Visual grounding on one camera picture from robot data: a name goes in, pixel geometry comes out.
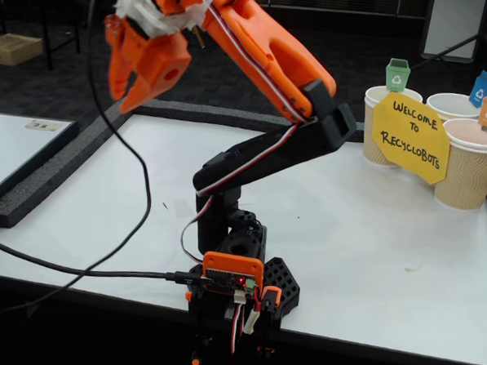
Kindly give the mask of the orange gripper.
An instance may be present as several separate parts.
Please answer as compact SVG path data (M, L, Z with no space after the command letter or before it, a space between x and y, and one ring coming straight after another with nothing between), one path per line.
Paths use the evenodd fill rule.
M186 29L204 23L213 0L117 0L104 22L111 48L109 92L123 113L169 91L189 66Z

